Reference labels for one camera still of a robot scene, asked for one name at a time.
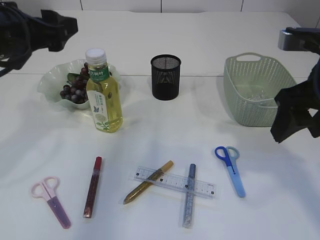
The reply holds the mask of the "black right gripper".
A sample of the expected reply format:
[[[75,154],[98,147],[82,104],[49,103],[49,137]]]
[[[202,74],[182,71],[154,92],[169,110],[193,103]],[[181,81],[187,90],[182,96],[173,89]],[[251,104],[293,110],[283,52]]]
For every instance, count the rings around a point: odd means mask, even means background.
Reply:
[[[320,60],[308,80],[283,88],[274,98],[277,113],[271,134],[281,143],[296,132],[308,129],[313,138],[320,136]]]

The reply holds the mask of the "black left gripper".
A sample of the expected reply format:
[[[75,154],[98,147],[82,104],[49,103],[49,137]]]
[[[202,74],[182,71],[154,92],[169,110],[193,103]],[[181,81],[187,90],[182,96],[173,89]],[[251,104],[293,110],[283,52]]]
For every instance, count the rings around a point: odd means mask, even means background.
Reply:
[[[42,9],[41,17],[26,15],[13,2],[0,4],[0,76],[20,70],[32,55],[32,50],[48,49],[60,52],[78,32],[74,17]]]

